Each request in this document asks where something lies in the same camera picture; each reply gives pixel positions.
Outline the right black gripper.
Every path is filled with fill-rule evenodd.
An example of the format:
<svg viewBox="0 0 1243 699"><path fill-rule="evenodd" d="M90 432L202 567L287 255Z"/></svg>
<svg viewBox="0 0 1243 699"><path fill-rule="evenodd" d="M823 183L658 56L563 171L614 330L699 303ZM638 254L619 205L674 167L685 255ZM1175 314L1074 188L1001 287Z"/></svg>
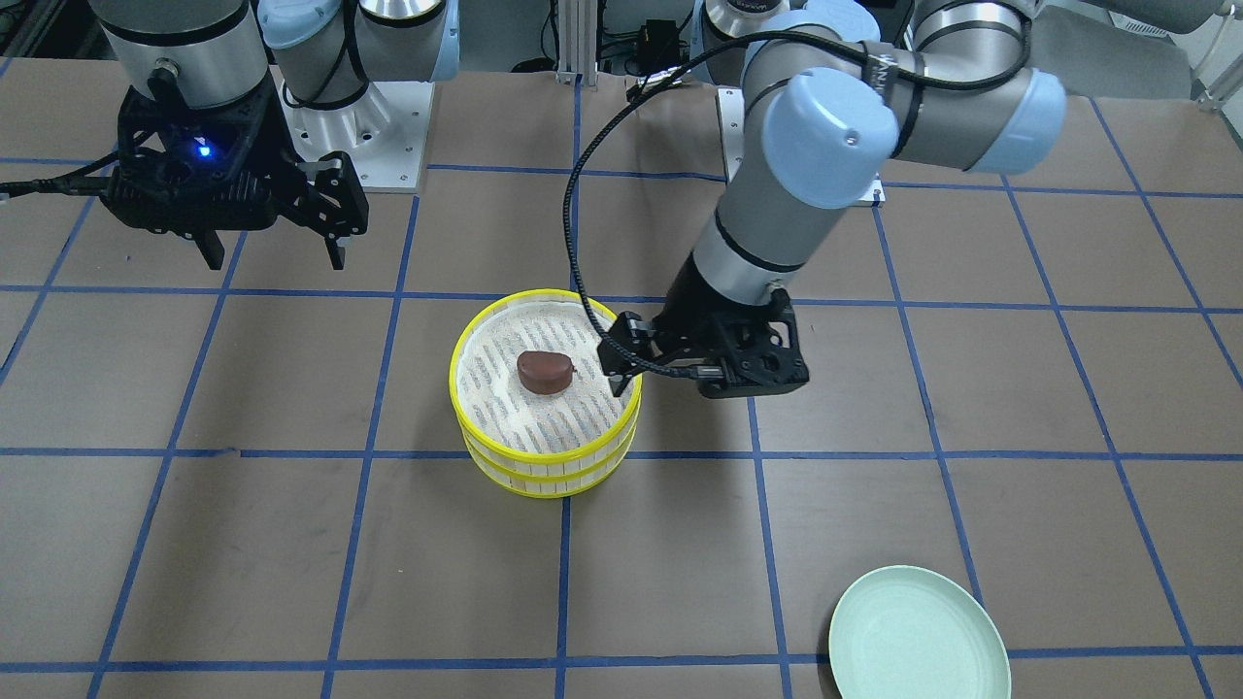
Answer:
<svg viewBox="0 0 1243 699"><path fill-rule="evenodd" d="M346 150L302 162L276 85L210 108L191 108L181 80L152 70L147 95L129 90L118 114L118 164L101 197L132 228L191 236L210 270L222 269L218 230L261 230L288 218L323 238L329 267L369 226L369 203Z"/></svg>

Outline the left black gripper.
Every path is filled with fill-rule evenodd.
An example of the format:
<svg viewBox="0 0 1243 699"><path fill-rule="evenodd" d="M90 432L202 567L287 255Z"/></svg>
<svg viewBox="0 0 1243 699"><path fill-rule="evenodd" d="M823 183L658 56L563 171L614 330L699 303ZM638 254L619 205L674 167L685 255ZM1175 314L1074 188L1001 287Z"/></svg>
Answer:
<svg viewBox="0 0 1243 699"><path fill-rule="evenodd" d="M700 394L712 399L782 396L810 378L786 289L759 306L737 303L706 282L694 257L682 264L656 318L618 313L595 354L614 398L635 377L674 361L718 368L718 376L697 378Z"/></svg>

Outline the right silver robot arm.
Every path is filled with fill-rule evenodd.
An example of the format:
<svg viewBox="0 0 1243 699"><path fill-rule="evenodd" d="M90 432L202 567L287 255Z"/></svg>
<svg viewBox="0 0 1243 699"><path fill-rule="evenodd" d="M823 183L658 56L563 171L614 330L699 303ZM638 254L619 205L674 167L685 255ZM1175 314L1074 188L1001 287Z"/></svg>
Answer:
<svg viewBox="0 0 1243 699"><path fill-rule="evenodd" d="M285 218L329 266L367 233L367 193L411 190L430 100L460 67L456 1L93 1L131 80L101 200L193 243Z"/></svg>

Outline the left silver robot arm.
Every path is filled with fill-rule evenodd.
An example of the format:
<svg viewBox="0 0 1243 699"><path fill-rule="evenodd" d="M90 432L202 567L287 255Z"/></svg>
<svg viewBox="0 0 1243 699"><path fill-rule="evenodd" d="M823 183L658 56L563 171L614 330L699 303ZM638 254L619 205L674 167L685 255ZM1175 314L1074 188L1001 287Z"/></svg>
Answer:
<svg viewBox="0 0 1243 699"><path fill-rule="evenodd" d="M1066 93L1028 66L1035 1L919 1L914 49L849 27L851 1L772 10L743 50L743 154L661 313L622 313L598 345L613 396L643 373L707 398L805 386L789 284L890 160L1013 177L1062 131Z"/></svg>

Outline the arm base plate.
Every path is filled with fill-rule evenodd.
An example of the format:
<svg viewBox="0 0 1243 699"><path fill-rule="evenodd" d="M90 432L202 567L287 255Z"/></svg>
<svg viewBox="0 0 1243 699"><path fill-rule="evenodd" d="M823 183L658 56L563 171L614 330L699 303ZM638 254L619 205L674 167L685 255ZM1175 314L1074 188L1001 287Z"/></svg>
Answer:
<svg viewBox="0 0 1243 699"><path fill-rule="evenodd" d="M718 102L723 175L726 182L731 183L743 162L746 103L743 92L735 85L718 85L716 102ZM851 203L851 206L880 208L885 203L888 203L888 192L884 190L883 179L876 174L865 192Z"/></svg>
<svg viewBox="0 0 1243 699"><path fill-rule="evenodd" d="M435 92L433 83L372 83L343 108L281 107L305 160L341 150L351 155L367 193L416 195Z"/></svg>

